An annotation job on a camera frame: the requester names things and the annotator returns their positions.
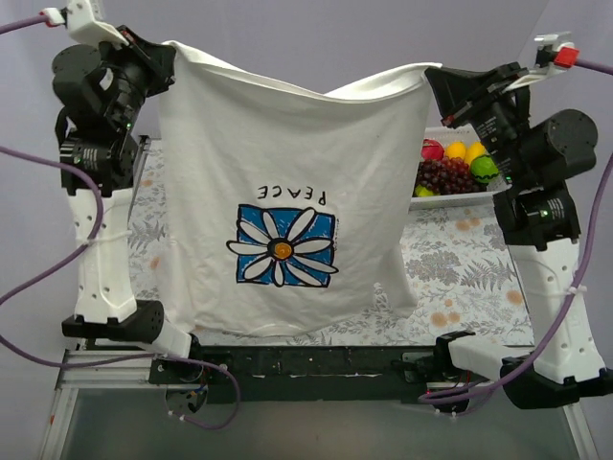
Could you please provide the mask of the white t-shirt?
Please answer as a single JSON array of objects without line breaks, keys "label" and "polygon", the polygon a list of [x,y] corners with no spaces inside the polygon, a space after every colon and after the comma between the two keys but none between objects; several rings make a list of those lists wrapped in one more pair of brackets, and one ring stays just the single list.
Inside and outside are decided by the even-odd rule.
[{"label": "white t-shirt", "polygon": [[173,42],[159,102],[170,321],[297,335],[358,315],[382,287],[418,300],[400,239],[431,101],[426,63],[328,93],[247,72]]}]

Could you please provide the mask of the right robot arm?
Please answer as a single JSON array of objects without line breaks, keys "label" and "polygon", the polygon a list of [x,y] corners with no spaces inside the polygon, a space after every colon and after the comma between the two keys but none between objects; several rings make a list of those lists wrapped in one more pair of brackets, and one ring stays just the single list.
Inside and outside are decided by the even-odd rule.
[{"label": "right robot arm", "polygon": [[421,401],[450,406],[503,390],[517,408],[541,409],[609,395],[612,372],[595,344],[582,286],[595,230],[580,226],[567,187],[596,164],[595,122],[570,108],[532,125],[530,87],[540,74],[517,63],[486,72],[431,67],[425,76],[443,125],[472,127],[507,182],[493,197],[494,212],[536,344],[519,353],[471,332],[442,335],[435,373],[452,381],[468,371],[488,383],[431,392]]}]

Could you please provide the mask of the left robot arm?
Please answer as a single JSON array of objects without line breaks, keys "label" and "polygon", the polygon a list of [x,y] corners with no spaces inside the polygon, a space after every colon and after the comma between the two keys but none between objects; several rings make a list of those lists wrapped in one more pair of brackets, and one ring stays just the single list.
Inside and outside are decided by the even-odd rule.
[{"label": "left robot arm", "polygon": [[73,214],[79,261],[74,312],[61,323],[66,337],[133,342],[174,356],[170,370],[197,381],[202,357],[193,338],[172,325],[159,301],[135,297],[129,275],[128,220],[134,163],[140,148],[132,129],[147,98],[174,82],[175,51],[149,42],[127,26],[119,39],[97,38],[62,50],[52,63],[61,103],[56,138],[61,186]]}]

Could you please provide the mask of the white plastic basket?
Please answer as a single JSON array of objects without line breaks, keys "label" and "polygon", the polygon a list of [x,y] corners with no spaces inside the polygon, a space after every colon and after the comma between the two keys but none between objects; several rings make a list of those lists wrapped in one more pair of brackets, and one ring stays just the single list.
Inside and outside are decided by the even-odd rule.
[{"label": "white plastic basket", "polygon": [[[463,142],[467,147],[478,141],[478,136],[470,126],[462,126],[458,129],[450,129],[444,126],[428,127],[424,134],[425,139],[432,139],[447,147],[453,142]],[[466,207],[477,205],[489,205],[492,197],[508,188],[508,184],[502,176],[494,178],[484,192],[459,194],[459,195],[436,195],[425,197],[412,197],[410,211],[446,208]]]}]

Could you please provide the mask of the yellow toy lemon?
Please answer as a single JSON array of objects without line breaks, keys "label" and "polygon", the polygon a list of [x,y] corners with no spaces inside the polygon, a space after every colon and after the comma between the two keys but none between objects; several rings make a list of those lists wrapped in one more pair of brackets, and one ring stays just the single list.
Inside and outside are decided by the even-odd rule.
[{"label": "yellow toy lemon", "polygon": [[463,161],[466,155],[466,146],[463,142],[451,143],[445,148],[444,155],[450,159],[459,158]]}]

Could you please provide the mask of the yellow toy mango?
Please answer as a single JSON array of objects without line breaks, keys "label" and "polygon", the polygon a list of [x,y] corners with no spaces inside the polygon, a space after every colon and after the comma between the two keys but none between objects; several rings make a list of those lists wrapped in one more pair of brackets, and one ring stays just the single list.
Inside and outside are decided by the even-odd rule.
[{"label": "yellow toy mango", "polygon": [[481,142],[475,142],[465,150],[464,162],[470,166],[475,159],[487,154],[488,152],[483,144]]}]

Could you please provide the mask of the red dragon fruit toy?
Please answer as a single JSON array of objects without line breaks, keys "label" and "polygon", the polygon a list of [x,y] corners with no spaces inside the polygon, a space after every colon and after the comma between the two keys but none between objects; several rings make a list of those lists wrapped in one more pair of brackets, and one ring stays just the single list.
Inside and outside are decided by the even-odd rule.
[{"label": "red dragon fruit toy", "polygon": [[444,146],[433,139],[424,139],[421,147],[421,159],[423,161],[439,161],[444,158]]}]

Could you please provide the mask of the green toy watermelon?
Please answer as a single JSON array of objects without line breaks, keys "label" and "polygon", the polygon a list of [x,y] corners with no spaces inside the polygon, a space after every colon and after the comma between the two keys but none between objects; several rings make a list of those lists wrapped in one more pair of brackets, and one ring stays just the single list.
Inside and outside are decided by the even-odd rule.
[{"label": "green toy watermelon", "polygon": [[499,176],[499,170],[488,155],[475,158],[470,164],[470,173],[474,180],[480,184],[488,185]]}]

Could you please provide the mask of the purple toy grapes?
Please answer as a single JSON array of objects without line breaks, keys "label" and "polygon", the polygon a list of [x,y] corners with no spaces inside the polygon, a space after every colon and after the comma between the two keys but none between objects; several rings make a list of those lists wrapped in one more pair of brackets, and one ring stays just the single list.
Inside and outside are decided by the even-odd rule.
[{"label": "purple toy grapes", "polygon": [[479,193],[486,189],[485,185],[474,180],[464,161],[447,157],[420,162],[414,191],[418,185],[435,192],[435,196]]}]

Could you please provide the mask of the small yellow green toy fruit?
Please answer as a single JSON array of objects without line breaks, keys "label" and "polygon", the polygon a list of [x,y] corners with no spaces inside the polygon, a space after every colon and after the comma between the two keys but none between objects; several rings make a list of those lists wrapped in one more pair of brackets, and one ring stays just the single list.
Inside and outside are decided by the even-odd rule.
[{"label": "small yellow green toy fruit", "polygon": [[414,195],[415,197],[429,197],[429,196],[435,196],[436,193],[422,185],[418,185],[415,188]]}]

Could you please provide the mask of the floral table mat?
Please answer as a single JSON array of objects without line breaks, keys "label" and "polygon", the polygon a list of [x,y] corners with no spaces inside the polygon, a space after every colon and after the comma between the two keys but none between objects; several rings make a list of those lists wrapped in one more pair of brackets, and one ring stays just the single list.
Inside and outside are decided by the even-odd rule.
[{"label": "floral table mat", "polygon": [[408,318],[394,315],[386,290],[375,286],[359,315],[323,330],[267,338],[194,333],[213,346],[425,346],[455,331],[532,345],[523,293],[490,205],[410,211],[400,246],[419,300]]}]

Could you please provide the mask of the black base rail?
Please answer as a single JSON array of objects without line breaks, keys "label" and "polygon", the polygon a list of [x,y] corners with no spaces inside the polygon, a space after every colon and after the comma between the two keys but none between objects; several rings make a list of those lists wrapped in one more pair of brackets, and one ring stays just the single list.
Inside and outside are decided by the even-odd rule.
[{"label": "black base rail", "polygon": [[431,389],[477,382],[444,368],[431,346],[201,346],[210,368],[156,359],[148,381],[167,387],[205,386],[208,401],[400,401],[415,403]]}]

